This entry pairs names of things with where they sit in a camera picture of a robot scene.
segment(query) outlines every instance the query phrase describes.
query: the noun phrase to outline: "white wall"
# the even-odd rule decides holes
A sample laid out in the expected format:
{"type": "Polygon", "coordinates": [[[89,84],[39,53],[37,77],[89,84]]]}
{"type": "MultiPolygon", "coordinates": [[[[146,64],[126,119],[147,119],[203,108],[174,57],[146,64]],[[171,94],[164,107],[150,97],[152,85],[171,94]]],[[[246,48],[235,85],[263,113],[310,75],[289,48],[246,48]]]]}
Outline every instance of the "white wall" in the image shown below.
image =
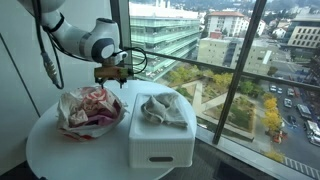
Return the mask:
{"type": "MultiPolygon", "coordinates": [[[[60,10],[67,21],[88,31],[94,28],[96,18],[111,19],[109,0],[68,0],[60,10]]],[[[94,84],[93,68],[97,64],[81,62],[60,54],[65,89],[57,90],[52,85],[41,61],[33,17],[17,1],[0,1],[0,23],[0,32],[7,41],[12,56],[41,114],[57,102],[63,92],[94,84]]],[[[48,53],[54,60],[45,34],[43,34],[43,39],[48,53]]],[[[3,174],[25,160],[25,147],[21,143],[27,137],[37,117],[19,83],[13,66],[10,65],[8,56],[4,55],[2,44],[0,48],[0,113],[2,115],[0,120],[0,174],[3,174]],[[8,113],[8,109],[15,110],[15,113],[8,113]]]]}

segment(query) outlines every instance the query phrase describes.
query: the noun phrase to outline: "white plastic box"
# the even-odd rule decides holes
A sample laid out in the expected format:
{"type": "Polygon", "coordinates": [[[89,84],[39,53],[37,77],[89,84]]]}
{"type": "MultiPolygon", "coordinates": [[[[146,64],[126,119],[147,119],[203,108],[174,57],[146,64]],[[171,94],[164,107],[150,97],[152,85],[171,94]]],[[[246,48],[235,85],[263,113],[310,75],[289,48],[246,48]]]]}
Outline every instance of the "white plastic box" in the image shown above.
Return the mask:
{"type": "Polygon", "coordinates": [[[133,168],[174,168],[192,165],[195,134],[191,129],[182,97],[176,104],[182,116],[188,122],[187,128],[154,124],[147,121],[141,106],[151,94],[138,94],[133,110],[129,133],[129,163],[133,168]]]}

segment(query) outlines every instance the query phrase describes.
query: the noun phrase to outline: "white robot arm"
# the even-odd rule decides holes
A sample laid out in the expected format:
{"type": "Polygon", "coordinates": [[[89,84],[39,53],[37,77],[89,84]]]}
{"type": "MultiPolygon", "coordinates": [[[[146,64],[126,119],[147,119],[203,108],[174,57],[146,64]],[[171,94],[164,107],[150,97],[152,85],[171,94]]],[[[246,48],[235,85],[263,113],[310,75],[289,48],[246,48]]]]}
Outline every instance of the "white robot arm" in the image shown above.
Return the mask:
{"type": "MultiPolygon", "coordinates": [[[[37,6],[40,6],[41,8],[41,19],[39,23],[54,39],[54,42],[60,50],[84,58],[88,61],[101,63],[103,68],[101,67],[102,69],[98,69],[98,72],[96,72],[95,69],[96,78],[99,76],[101,76],[100,78],[105,79],[123,78],[128,76],[126,73],[124,73],[124,75],[123,72],[121,72],[121,75],[121,73],[119,73],[119,68],[114,69],[114,66],[119,64],[120,61],[128,55],[126,52],[119,49],[120,42],[117,23],[110,19],[98,18],[94,29],[91,32],[87,32],[69,24],[64,16],[57,10],[65,0],[41,0],[41,3],[39,0],[18,1],[35,18],[37,15],[34,11],[35,3],[39,3],[37,4],[37,6]]],[[[47,61],[47,55],[42,54],[42,56],[44,61],[47,61]]]]}

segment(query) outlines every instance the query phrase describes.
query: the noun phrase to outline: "round white table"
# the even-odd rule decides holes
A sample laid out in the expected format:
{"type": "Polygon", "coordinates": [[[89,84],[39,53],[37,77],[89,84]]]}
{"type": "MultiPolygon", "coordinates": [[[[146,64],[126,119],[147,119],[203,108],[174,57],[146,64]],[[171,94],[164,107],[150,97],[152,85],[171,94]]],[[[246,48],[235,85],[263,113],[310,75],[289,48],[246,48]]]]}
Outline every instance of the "round white table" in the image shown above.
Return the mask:
{"type": "MultiPolygon", "coordinates": [[[[56,130],[57,104],[48,109],[32,128],[26,147],[27,161],[37,177],[48,180],[143,180],[159,179],[172,168],[130,168],[128,134],[137,93],[173,92],[166,86],[129,80],[122,89],[116,81],[108,81],[110,89],[126,102],[125,118],[113,130],[88,142],[76,142],[56,130]]],[[[196,116],[190,103],[183,98],[183,107],[191,118],[196,133],[196,116]]]]}

